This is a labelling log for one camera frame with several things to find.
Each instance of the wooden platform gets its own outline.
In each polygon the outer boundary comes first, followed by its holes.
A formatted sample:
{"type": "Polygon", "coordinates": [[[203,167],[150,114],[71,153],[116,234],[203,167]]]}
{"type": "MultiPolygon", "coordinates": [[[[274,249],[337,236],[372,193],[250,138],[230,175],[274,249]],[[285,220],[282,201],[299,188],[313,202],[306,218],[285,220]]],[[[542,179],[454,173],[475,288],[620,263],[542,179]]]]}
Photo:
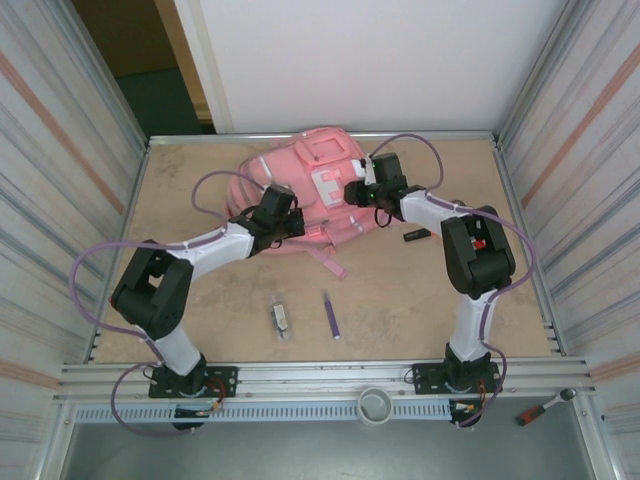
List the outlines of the wooden platform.
{"type": "MultiPolygon", "coordinates": [[[[486,141],[435,142],[445,164],[445,182],[436,192],[468,205],[493,205],[510,218],[490,145],[486,141]]],[[[371,151],[377,142],[362,142],[371,151]]],[[[188,240],[216,227],[212,217],[191,208],[193,185],[205,173],[234,169],[268,144],[154,146],[128,234],[159,243],[188,240]]],[[[387,147],[399,154],[410,183],[437,178],[435,160],[414,141],[387,147]]],[[[203,185],[200,204],[224,210],[228,178],[203,185]]],[[[185,328],[209,361],[377,360],[442,357],[454,327],[458,293],[450,285],[440,238],[405,243],[397,225],[368,233],[338,247],[335,259],[349,270],[339,280],[306,253],[260,254],[229,264],[194,283],[184,316],[185,328]],[[334,340],[323,307],[327,289],[342,338],[334,340]],[[267,315],[267,296],[285,299],[293,329],[279,343],[267,315]]],[[[525,270],[520,244],[509,237],[518,269],[525,270]]],[[[131,252],[125,252],[128,262],[131,252]]],[[[107,321],[126,326],[110,309],[107,321]]],[[[491,340],[508,356],[549,355],[546,334],[530,284],[506,294],[496,309],[491,340]]],[[[103,332],[98,362],[151,360],[137,339],[103,332]]]]}

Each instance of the black mounting plate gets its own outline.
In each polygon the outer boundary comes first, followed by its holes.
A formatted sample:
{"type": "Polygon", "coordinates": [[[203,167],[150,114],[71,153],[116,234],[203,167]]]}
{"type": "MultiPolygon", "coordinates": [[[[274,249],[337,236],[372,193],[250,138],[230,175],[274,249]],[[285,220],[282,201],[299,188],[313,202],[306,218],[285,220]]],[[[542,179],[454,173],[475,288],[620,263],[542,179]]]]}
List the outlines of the black mounting plate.
{"type": "Polygon", "coordinates": [[[485,388],[489,394],[495,392],[500,378],[498,364],[491,362],[489,370],[478,378],[476,384],[464,390],[456,390],[446,381],[445,369],[442,363],[416,363],[411,367],[411,370],[416,395],[479,394],[478,384],[480,380],[484,381],[485,388]]]}
{"type": "MultiPolygon", "coordinates": [[[[185,398],[180,392],[171,389],[169,376],[164,368],[154,368],[149,387],[149,398],[185,398]]],[[[222,381],[225,389],[225,398],[236,396],[238,385],[238,367],[207,366],[205,369],[205,385],[202,393],[193,398],[218,398],[218,392],[207,385],[207,378],[217,378],[222,381]]]]}

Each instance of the aluminum frame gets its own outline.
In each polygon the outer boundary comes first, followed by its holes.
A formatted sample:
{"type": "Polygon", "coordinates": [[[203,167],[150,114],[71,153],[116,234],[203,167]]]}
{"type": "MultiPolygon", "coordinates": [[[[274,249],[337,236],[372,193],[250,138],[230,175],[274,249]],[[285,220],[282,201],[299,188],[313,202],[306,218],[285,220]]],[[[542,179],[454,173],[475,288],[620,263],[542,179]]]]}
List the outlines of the aluminum frame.
{"type": "MultiPolygon", "coordinates": [[[[397,132],[350,132],[349,135],[361,141],[384,141],[399,133],[413,133],[429,140],[493,140],[489,130],[415,130],[397,132]]],[[[149,146],[176,144],[216,144],[216,143],[253,143],[269,142],[282,138],[290,138],[297,133],[223,133],[219,135],[156,135],[149,140],[149,146]]]]}
{"type": "MultiPolygon", "coordinates": [[[[140,188],[142,186],[142,180],[144,179],[144,174],[147,171],[148,163],[149,163],[149,148],[147,148],[147,151],[142,158],[142,162],[140,163],[140,167],[138,168],[138,173],[136,174],[136,180],[134,183],[133,192],[131,192],[129,203],[127,204],[127,209],[123,217],[122,226],[118,234],[119,239],[126,238],[127,233],[129,232],[129,227],[131,226],[131,220],[133,219],[135,206],[138,203],[138,196],[140,195],[140,188]]],[[[113,256],[113,262],[111,264],[111,268],[109,268],[109,271],[107,272],[106,280],[104,282],[102,291],[100,292],[100,296],[98,299],[98,308],[96,310],[96,318],[99,318],[100,320],[104,319],[107,313],[107,307],[109,306],[109,296],[111,295],[111,288],[113,287],[116,274],[118,273],[118,265],[120,265],[121,258],[122,258],[122,249],[119,248],[116,250],[116,253],[113,256]]],[[[97,347],[96,342],[98,341],[99,337],[100,337],[100,330],[94,328],[93,333],[89,336],[87,345],[85,347],[84,363],[90,362],[93,360],[91,354],[94,348],[97,347]]]]}
{"type": "MultiPolygon", "coordinates": [[[[382,141],[400,132],[361,132],[352,135],[359,140],[382,141]]],[[[493,147],[494,159],[500,172],[508,203],[514,221],[526,229],[521,207],[515,196],[513,185],[506,170],[502,153],[498,150],[491,132],[413,132],[430,140],[487,140],[493,147]]],[[[292,134],[256,134],[256,135],[216,135],[194,137],[152,137],[150,147],[177,143],[216,144],[249,143],[288,138],[292,134]]],[[[123,225],[122,234],[126,236],[135,203],[138,198],[142,178],[148,163],[148,153],[141,165],[131,204],[123,225]]],[[[544,316],[543,325],[547,328],[550,347],[559,345],[562,349],[562,337],[553,330],[556,318],[548,290],[541,275],[534,276],[534,289],[544,316]]],[[[404,361],[367,361],[367,362],[287,362],[287,363],[242,363],[240,384],[237,396],[229,402],[264,402],[265,404],[282,401],[331,402],[353,399],[366,386],[375,384],[391,392],[398,400],[419,398],[413,393],[411,385],[404,383],[404,374],[411,364],[425,360],[404,361]]],[[[589,450],[594,472],[598,479],[618,478],[616,467],[611,461],[611,449],[606,432],[598,428],[592,395],[595,394],[586,362],[580,357],[537,357],[508,359],[509,375],[501,397],[548,397],[561,388],[579,390],[574,408],[578,415],[585,444],[589,450]]],[[[58,405],[57,422],[52,429],[48,452],[41,468],[39,479],[59,478],[75,425],[78,409],[82,405],[108,404],[111,389],[126,364],[83,364],[66,365],[60,379],[60,389],[54,398],[58,405]]],[[[133,372],[118,392],[119,404],[159,405],[171,403],[167,400],[151,400],[147,397],[149,380],[140,371],[133,372]]],[[[434,398],[467,398],[473,395],[439,395],[434,398]]],[[[198,403],[197,399],[181,400],[180,403],[198,403]]]]}
{"type": "MultiPolygon", "coordinates": [[[[192,423],[193,418],[175,417],[176,408],[192,411],[204,409],[200,417],[203,423],[254,423],[254,422],[323,422],[358,420],[358,399],[282,402],[224,402],[223,408],[211,411],[212,403],[185,405],[175,403],[133,403],[117,405],[118,413],[127,423],[158,424],[171,419],[176,423],[192,423]]],[[[451,421],[451,402],[443,398],[403,398],[394,400],[394,420],[444,420],[451,421]]],[[[115,424],[111,405],[79,405],[76,424],[115,424]]]]}

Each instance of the red stripe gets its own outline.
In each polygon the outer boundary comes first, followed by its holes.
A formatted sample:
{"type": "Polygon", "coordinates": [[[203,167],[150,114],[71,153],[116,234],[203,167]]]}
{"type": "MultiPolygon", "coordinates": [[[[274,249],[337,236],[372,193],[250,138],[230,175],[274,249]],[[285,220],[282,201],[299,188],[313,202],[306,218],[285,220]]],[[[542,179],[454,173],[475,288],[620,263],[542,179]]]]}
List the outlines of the red stripe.
{"type": "Polygon", "coordinates": [[[58,388],[57,378],[6,360],[0,360],[0,377],[52,390],[58,388]]]}
{"type": "Polygon", "coordinates": [[[614,378],[640,371],[640,352],[627,355],[613,362],[605,363],[591,370],[594,382],[612,380],[614,378]]]}
{"type": "Polygon", "coordinates": [[[38,115],[40,121],[49,129],[53,136],[60,142],[69,155],[78,163],[80,168],[87,174],[87,176],[93,181],[98,190],[106,197],[113,208],[118,213],[124,212],[124,205],[120,202],[118,197],[111,191],[109,186],[100,178],[100,175],[91,167],[89,161],[82,154],[80,149],[73,143],[67,132],[60,126],[57,120],[51,115],[51,112],[42,104],[36,94],[31,90],[29,85],[20,76],[18,71],[11,64],[9,59],[0,52],[0,71],[6,77],[6,79],[13,85],[13,88],[22,96],[31,109],[38,115]]]}

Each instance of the metal panel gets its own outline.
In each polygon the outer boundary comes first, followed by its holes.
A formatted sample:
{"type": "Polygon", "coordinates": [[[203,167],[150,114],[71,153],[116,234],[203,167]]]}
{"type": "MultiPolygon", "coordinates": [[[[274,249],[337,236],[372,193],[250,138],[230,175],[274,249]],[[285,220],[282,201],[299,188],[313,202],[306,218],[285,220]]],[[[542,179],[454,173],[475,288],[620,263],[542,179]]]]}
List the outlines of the metal panel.
{"type": "MultiPolygon", "coordinates": [[[[502,186],[504,188],[504,193],[507,196],[507,203],[509,203],[513,221],[518,226],[518,228],[520,228],[527,234],[529,238],[531,238],[529,228],[522,214],[522,205],[520,203],[520,199],[516,195],[511,176],[509,175],[507,166],[504,161],[504,154],[502,150],[498,149],[498,147],[494,147],[493,149],[493,158],[495,159],[496,165],[498,167],[498,173],[500,174],[500,179],[502,180],[502,186]]],[[[540,311],[542,312],[542,319],[543,321],[550,322],[553,325],[556,334],[556,341],[558,343],[558,349],[560,350],[560,353],[564,355],[565,349],[562,332],[556,327],[556,319],[558,318],[558,316],[555,312],[555,305],[551,300],[549,287],[547,286],[544,275],[542,274],[542,264],[540,263],[539,259],[535,267],[536,269],[533,272],[531,281],[533,282],[533,289],[538,300],[538,305],[540,306],[540,311]]]]}
{"type": "Polygon", "coordinates": [[[640,469],[640,3],[585,3],[530,106],[501,139],[561,343],[590,362],[607,422],[626,415],[626,431],[610,432],[633,475],[640,469]]]}
{"type": "MultiPolygon", "coordinates": [[[[128,423],[193,423],[193,418],[174,418],[176,403],[124,404],[118,414],[128,423]]],[[[199,418],[204,423],[238,422],[318,422],[353,421],[358,418],[356,400],[296,401],[296,402],[225,402],[209,416],[199,418]]],[[[418,399],[396,401],[395,420],[451,420],[448,400],[418,399]]],[[[76,424],[116,423],[109,405],[83,405],[77,410],[76,424]]]]}
{"type": "Polygon", "coordinates": [[[540,87],[557,65],[559,57],[565,52],[569,41],[573,37],[576,25],[593,3],[594,0],[567,1],[529,77],[500,126],[498,131],[498,145],[500,147],[508,147],[508,143],[527,115],[540,87]]]}
{"type": "MultiPolygon", "coordinates": [[[[475,427],[394,421],[216,423],[170,440],[117,425],[78,425],[64,479],[579,479],[594,478],[573,409],[522,428],[535,401],[499,400],[475,427]]],[[[140,428],[165,430],[160,425],[140,428]]]]}

